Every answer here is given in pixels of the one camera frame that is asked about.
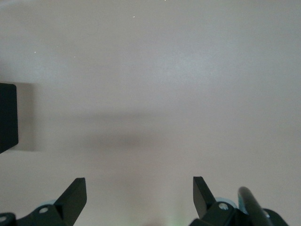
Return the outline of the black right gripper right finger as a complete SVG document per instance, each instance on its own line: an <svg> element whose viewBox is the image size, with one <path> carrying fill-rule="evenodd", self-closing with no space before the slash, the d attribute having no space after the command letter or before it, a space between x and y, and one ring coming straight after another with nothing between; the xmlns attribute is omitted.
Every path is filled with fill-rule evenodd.
<svg viewBox="0 0 301 226"><path fill-rule="evenodd" d="M193 178L193 202L198 214L190 226L243 226L245 215L227 202L218 202L203 177Z"/></svg>

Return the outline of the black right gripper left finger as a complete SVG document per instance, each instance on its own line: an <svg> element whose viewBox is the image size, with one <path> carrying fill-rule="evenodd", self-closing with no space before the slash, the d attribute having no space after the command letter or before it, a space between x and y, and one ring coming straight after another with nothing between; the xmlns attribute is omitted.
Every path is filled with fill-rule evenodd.
<svg viewBox="0 0 301 226"><path fill-rule="evenodd" d="M17 226L72 226L87 203L85 178L76 178L54 204L45 204L18 219Z"/></svg>

